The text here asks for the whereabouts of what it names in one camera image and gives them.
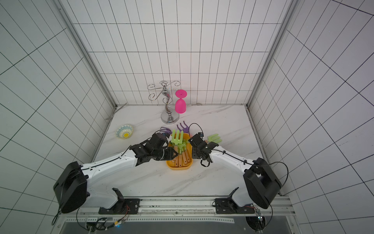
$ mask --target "hook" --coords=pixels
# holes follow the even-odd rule
[[[168,82],[167,81],[160,81],[160,85],[162,85],[163,87],[166,87],[168,86]]]
[[[154,93],[151,93],[149,96],[148,96],[148,99],[151,100],[151,101],[156,101],[157,98],[160,96],[161,92],[157,95],[157,97],[155,99],[153,99],[155,97],[155,94]]]
[[[175,82],[175,86],[180,86],[181,85],[181,82],[179,82],[178,80],[175,80],[175,81],[173,81],[173,82],[171,82],[169,85],[171,85],[172,83],[174,83]]]
[[[166,99],[167,100],[167,98],[166,97],[164,97],[163,99],[162,99],[162,102],[164,103],[164,104],[170,104],[170,100],[172,100],[172,98],[170,98],[168,101],[164,101],[164,99]]]
[[[150,85],[148,85],[147,89],[148,90],[156,90],[156,89],[162,89],[162,88],[155,88],[154,84],[150,84]]]

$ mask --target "robotic arm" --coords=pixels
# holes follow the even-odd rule
[[[150,140],[130,146],[109,158],[83,165],[78,162],[67,165],[53,186],[61,212],[69,213],[80,207],[103,207],[111,209],[113,213],[121,213],[123,196],[120,191],[115,188],[96,189],[93,185],[104,177],[149,162],[150,159],[173,160],[178,154],[173,147],[168,147],[168,137],[168,134],[154,133]],[[266,209],[279,192],[281,183],[263,159],[245,159],[227,152],[214,142],[206,143],[198,134],[189,142],[193,158],[224,165],[243,175],[246,189],[235,190],[232,195],[237,206],[256,203]]]

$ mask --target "orange plastic tray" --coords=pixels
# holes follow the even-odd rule
[[[183,139],[188,140],[189,138],[190,138],[190,136],[188,135],[188,133],[183,133]],[[192,146],[191,146],[190,143],[188,143],[186,145],[186,149],[187,149],[186,156],[190,158],[191,162],[189,162],[187,164],[184,164],[184,162],[183,162],[182,163],[182,167],[174,167],[174,162],[172,162],[171,160],[169,160],[169,161],[166,161],[166,165],[170,169],[172,169],[172,170],[186,170],[186,169],[190,168],[190,166],[193,163],[193,159],[192,159]]]

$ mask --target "white marble surface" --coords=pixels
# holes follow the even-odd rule
[[[96,161],[144,141],[161,126],[176,129],[176,124],[166,125],[161,121],[163,110],[163,106],[125,106],[119,110]],[[232,153],[250,159],[262,158],[244,106],[187,106],[187,111],[180,115],[180,122],[183,120],[187,125],[198,123],[205,138],[218,133],[223,140],[220,145]],[[129,139],[117,139],[114,135],[122,124],[134,127]],[[191,126],[191,135],[199,131],[197,125]],[[95,186],[118,188],[124,196],[186,196],[229,195],[234,188],[245,186],[245,183],[242,175],[221,165],[203,167],[200,161],[194,160],[188,170],[174,171],[166,166],[165,161],[151,160],[108,176]]]

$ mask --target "metal bracket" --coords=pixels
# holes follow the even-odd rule
[[[228,198],[216,198],[215,202],[215,212],[217,214],[254,214],[255,208],[249,207],[237,207],[233,210],[230,207],[230,200]]]
[[[130,198],[130,199],[123,199],[118,202],[123,202],[122,206],[124,209],[121,209],[120,212],[116,212],[115,209],[105,209],[103,207],[100,207],[99,214],[100,215],[125,215],[127,211],[126,205],[129,206],[130,208],[127,214],[136,215],[139,211],[140,199]]]

